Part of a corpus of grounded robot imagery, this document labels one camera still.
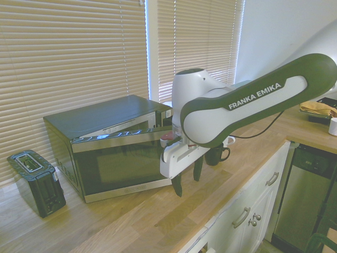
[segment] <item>white wall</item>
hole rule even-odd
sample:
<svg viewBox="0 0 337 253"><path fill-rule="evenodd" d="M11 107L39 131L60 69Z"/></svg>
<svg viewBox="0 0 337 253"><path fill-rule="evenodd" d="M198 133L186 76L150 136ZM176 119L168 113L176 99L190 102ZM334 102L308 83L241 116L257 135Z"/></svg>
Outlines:
<svg viewBox="0 0 337 253"><path fill-rule="evenodd" d="M336 0L246 0L236 83L277 68L335 19Z"/></svg>

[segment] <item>kitchen counter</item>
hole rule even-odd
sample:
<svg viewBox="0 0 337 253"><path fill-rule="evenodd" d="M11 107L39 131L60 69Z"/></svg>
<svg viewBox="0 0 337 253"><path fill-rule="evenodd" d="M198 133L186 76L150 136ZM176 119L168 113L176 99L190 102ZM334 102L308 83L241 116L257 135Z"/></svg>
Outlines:
<svg viewBox="0 0 337 253"><path fill-rule="evenodd" d="M286 139L337 153L327 125L311 123L291 108L264 134L237 139L230 157L182 176L183 196L172 186L85 204L58 172L67 205L42 219L15 184L0 189L0 252L177 252L215 215ZM275 116L234 134L259 133Z"/></svg>

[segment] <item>mug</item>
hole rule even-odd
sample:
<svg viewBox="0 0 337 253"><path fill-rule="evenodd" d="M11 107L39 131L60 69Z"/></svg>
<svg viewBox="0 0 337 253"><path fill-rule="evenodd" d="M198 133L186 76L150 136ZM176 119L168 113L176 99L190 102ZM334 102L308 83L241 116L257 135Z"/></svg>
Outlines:
<svg viewBox="0 0 337 253"><path fill-rule="evenodd" d="M219 162L225 161L231 154L231 150L227 147L224 147L224 143L226 146L232 145L235 142L235 138L232 136L228 136L223 143L221 143L219 146L215 148L211 148L205 153L205 161L210 166L215 166ZM222 158L222 152L228 150L228 155L225 158Z"/></svg>
<svg viewBox="0 0 337 253"><path fill-rule="evenodd" d="M337 118L331 118L329 126L329 134L337 135Z"/></svg>

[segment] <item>toaster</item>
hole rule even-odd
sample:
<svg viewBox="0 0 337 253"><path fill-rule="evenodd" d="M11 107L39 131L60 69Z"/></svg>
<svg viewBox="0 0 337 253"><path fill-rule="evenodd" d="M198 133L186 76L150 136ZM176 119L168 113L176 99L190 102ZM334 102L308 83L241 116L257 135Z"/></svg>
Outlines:
<svg viewBox="0 0 337 253"><path fill-rule="evenodd" d="M26 150L7 158L19 174L16 182L20 195L42 218L51 215L66 201L55 168L33 150Z"/></svg>

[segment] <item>window blind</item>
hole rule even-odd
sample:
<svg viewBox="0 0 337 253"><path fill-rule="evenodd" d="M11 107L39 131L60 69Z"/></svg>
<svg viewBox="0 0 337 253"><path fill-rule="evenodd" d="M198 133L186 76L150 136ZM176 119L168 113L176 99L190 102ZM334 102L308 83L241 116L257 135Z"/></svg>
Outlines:
<svg viewBox="0 0 337 253"><path fill-rule="evenodd" d="M174 74L202 68L234 84L244 0L158 0L159 101L170 101Z"/></svg>
<svg viewBox="0 0 337 253"><path fill-rule="evenodd" d="M0 187L12 154L54 162L43 116L129 94L148 98L139 0L0 1Z"/></svg>

